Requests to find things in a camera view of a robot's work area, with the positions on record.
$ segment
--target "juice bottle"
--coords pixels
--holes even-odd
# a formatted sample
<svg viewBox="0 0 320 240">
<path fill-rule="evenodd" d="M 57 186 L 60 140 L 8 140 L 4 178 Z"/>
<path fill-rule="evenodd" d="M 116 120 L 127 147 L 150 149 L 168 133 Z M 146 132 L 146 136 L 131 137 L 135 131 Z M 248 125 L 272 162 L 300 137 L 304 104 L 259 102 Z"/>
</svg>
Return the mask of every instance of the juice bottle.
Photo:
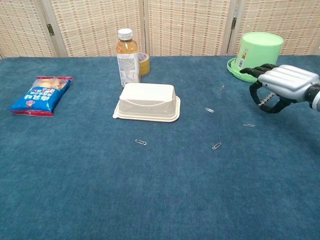
<svg viewBox="0 0 320 240">
<path fill-rule="evenodd" d="M 132 40 L 133 32 L 129 28 L 118 30 L 119 42 L 116 45 L 116 58 L 118 61 L 121 86 L 127 83 L 140 83 L 138 45 Z"/>
</svg>

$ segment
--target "woven screen panel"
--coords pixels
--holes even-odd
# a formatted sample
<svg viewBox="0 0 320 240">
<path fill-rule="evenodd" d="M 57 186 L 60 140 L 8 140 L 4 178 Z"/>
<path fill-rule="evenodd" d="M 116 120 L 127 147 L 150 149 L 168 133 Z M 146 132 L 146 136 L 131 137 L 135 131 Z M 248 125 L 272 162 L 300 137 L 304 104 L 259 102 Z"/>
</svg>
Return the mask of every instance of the woven screen panel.
<svg viewBox="0 0 320 240">
<path fill-rule="evenodd" d="M 314 54 L 320 44 L 320 0 L 247 0 L 235 55 L 249 32 L 281 36 L 282 55 Z"/>
<path fill-rule="evenodd" d="M 221 55 L 231 0 L 146 0 L 150 55 Z"/>
<path fill-rule="evenodd" d="M 118 29 L 142 41 L 138 0 L 51 0 L 68 56 L 115 56 Z"/>
<path fill-rule="evenodd" d="M 53 57 L 34 0 L 0 1 L 0 48 L 5 57 Z"/>
</svg>

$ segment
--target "robot finger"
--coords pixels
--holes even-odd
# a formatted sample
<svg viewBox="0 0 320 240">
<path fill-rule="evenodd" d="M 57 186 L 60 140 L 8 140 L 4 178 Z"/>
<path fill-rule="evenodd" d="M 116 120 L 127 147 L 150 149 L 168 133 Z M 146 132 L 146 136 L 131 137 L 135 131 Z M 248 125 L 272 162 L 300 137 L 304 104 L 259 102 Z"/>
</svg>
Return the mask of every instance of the robot finger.
<svg viewBox="0 0 320 240">
<path fill-rule="evenodd" d="M 265 72 L 261 71 L 261 70 L 254 69 L 254 68 L 246 67 L 244 69 L 241 69 L 240 73 L 249 74 L 249 75 L 251 75 L 251 76 L 253 76 L 255 78 L 258 78 L 260 75 L 264 74 Z"/>
<path fill-rule="evenodd" d="M 264 66 L 256 66 L 254 69 L 262 71 L 264 73 L 271 70 L 270 68 L 267 68 L 267 67 L 264 67 Z"/>
<path fill-rule="evenodd" d="M 267 68 L 267 69 L 271 70 L 271 69 L 277 68 L 278 66 L 274 65 L 274 64 L 270 64 L 270 63 L 265 63 L 265 64 L 262 64 L 260 67 Z"/>
</svg>

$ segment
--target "screen hinge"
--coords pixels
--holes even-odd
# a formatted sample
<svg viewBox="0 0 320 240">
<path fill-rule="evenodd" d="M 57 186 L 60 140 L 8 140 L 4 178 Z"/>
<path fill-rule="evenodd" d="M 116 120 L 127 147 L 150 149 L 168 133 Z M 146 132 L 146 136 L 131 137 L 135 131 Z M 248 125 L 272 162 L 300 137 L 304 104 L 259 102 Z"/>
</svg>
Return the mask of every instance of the screen hinge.
<svg viewBox="0 0 320 240">
<path fill-rule="evenodd" d="M 50 33 L 50 36 L 54 36 L 55 35 L 55 32 L 51 26 L 51 24 L 47 24 L 46 27 L 48 28 L 48 31 Z"/>
<path fill-rule="evenodd" d="M 234 18 L 232 19 L 231 29 L 235 29 L 236 22 L 237 22 L 237 18 L 234 17 Z"/>
</svg>

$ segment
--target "container lid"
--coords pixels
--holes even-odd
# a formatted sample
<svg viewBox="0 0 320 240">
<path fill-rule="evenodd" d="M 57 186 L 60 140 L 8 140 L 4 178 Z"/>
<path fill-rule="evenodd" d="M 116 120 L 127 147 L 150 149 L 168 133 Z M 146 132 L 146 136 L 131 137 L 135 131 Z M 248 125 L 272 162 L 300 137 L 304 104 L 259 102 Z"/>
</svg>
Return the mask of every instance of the container lid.
<svg viewBox="0 0 320 240">
<path fill-rule="evenodd" d="M 127 112 L 127 113 L 121 113 L 119 111 L 119 105 L 121 104 L 120 101 L 118 101 L 114 113 L 112 117 L 114 119 L 120 118 L 120 119 L 129 119 L 129 120 L 143 120 L 143 121 L 152 121 L 152 122 L 165 122 L 165 123 L 171 123 L 177 120 L 180 116 L 180 104 L 181 100 L 178 96 L 175 96 L 175 112 L 174 115 L 141 115 L 138 113 L 132 113 L 132 112 Z"/>
<path fill-rule="evenodd" d="M 118 37 L 120 40 L 130 40 L 133 35 L 134 34 L 130 28 L 121 28 L 118 30 Z"/>
<path fill-rule="evenodd" d="M 236 70 L 234 67 L 235 60 L 236 60 L 236 58 L 232 58 L 226 64 L 226 68 L 228 69 L 228 71 L 230 73 L 232 73 L 233 76 L 235 76 L 237 79 L 240 79 L 240 80 L 243 80 L 243 81 L 249 82 L 249 83 L 254 83 L 258 80 L 254 76 L 251 76 L 246 73 L 241 73 L 241 72 L 239 72 L 239 70 Z"/>
</svg>

